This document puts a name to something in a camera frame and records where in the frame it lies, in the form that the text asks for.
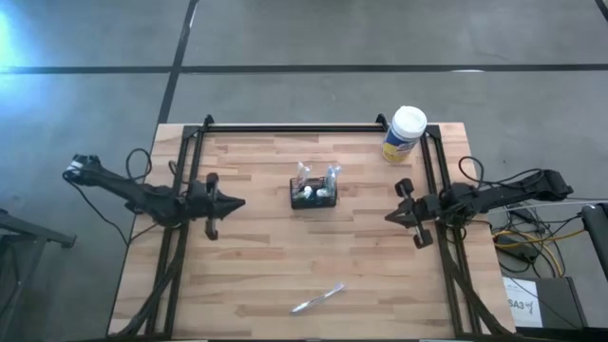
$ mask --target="gray concrete floor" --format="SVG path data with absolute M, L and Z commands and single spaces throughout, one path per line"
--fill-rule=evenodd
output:
M 170 66 L 187 3 L 0 2 L 0 67 Z M 608 23 L 593 0 L 212 0 L 199 4 L 184 59 L 189 66 L 395 63 L 608 63 Z M 61 173 L 74 153 L 98 154 L 123 172 L 128 151 L 152 143 L 167 78 L 0 75 L 0 208 L 78 235 L 71 250 L 47 247 L 15 340 L 105 334 L 124 247 Z M 206 114 L 224 123 L 368 122 L 416 105 L 434 122 L 465 122 L 489 179 L 553 168 L 576 196 L 605 198 L 607 88 L 608 72 L 594 71 L 181 75 L 169 122 Z M 86 192 L 129 233 L 133 217 L 120 200 Z M 540 214 L 564 219 L 579 209 Z M 560 246 L 590 325 L 608 327 L 608 284 L 588 237 Z

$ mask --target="white plastic utensil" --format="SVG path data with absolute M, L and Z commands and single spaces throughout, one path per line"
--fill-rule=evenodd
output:
M 340 291 L 341 291 L 341 290 L 343 290 L 343 289 L 344 289 L 344 284 L 342 284 L 342 283 L 337 283 L 337 284 L 335 284 L 335 286 L 333 287 L 333 290 L 329 291 L 328 293 L 323 294 L 322 296 L 317 297 L 317 298 L 315 298 L 315 299 L 313 299 L 313 300 L 309 300 L 309 301 L 307 301 L 306 303 L 302 303 L 302 304 L 300 304 L 300 305 L 296 306 L 296 307 L 295 307 L 295 308 L 292 310 L 292 314 L 299 314 L 299 313 L 301 313 L 302 311 L 304 311 L 304 310 L 306 310 L 306 309 L 310 309 L 312 306 L 314 306 L 314 305 L 316 305 L 316 304 L 318 304 L 318 303 L 322 302 L 323 300 L 325 300 L 325 299 L 329 298 L 330 296 L 332 296 L 332 295 L 334 295 L 334 294 L 336 294 L 336 293 L 340 292 Z

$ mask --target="yellow cable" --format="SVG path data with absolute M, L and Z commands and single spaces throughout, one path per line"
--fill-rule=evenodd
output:
M 521 234 L 521 235 L 523 235 L 524 237 L 528 238 L 528 241 L 529 241 L 530 239 L 536 239 L 535 237 L 533 237 L 533 236 L 531 236 L 531 235 L 529 235 L 529 234 L 526 234 L 526 233 L 518 233 L 518 234 Z M 555 266 L 558 268 L 558 276 L 559 276 L 559 277 L 562 277 L 562 276 L 563 276 L 563 271 L 561 270 L 561 266 L 560 266 L 560 264 L 558 263 L 558 259 L 555 257 L 555 255 L 553 254 L 553 252 L 551 252 L 551 250 L 550 250 L 549 248 L 547 248 L 547 247 L 546 247 L 546 246 L 544 246 L 544 245 L 541 245 L 541 247 L 542 247 L 542 249 L 543 249 L 544 251 L 547 251 L 547 252 L 549 253 L 549 255 L 551 256 L 551 258 L 553 259 L 553 263 L 554 263 L 554 264 L 555 264 Z
M 557 241 L 559 239 L 564 239 L 564 238 L 571 238 L 575 235 L 578 235 L 582 232 L 584 232 L 584 229 L 581 229 L 579 231 L 576 231 L 574 233 L 570 233 L 570 234 L 566 234 L 564 236 L 561 237 L 547 237 L 547 238 L 535 238 L 532 240 L 528 240 L 528 241 L 522 241 L 522 242 L 516 242 L 516 243 L 506 243 L 506 244 L 501 244 L 501 243 L 495 243 L 494 245 L 496 247 L 502 247 L 502 248 L 511 248 L 511 247 L 517 247 L 523 243 L 537 243 L 537 242 L 543 242 L 543 241 Z M 511 232 L 500 232 L 494 235 L 494 237 L 498 236 L 498 235 L 502 235 L 502 234 L 512 234 Z

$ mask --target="container of wipes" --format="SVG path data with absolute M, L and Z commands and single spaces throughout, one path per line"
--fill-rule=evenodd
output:
M 427 116 L 414 107 L 404 105 L 392 117 L 389 132 L 382 144 L 382 155 L 389 162 L 402 162 L 427 128 Z

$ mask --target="metal stand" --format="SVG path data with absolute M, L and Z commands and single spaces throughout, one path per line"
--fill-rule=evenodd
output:
M 21 293 L 31 280 L 31 276 L 38 266 L 38 261 L 45 250 L 47 242 L 53 241 L 61 244 L 63 248 L 71 248 L 74 245 L 76 236 L 65 235 L 52 229 L 15 218 L 2 209 L 0 209 L 0 229 L 16 233 L 0 237 L 0 257 L 5 260 L 6 256 L 11 254 L 12 260 L 10 267 L 3 268 L 2 277 L 11 269 L 14 278 L 14 286 L 9 295 L 6 296 L 6 299 L 2 296 L 0 341 L 4 341 L 21 299 Z
M 0 209 L 0 228 L 21 235 L 45 238 L 47 241 L 61 244 L 64 248 L 70 248 L 74 245 L 74 241 L 76 241 L 75 235 L 65 235 L 52 229 L 14 218 L 3 209 Z

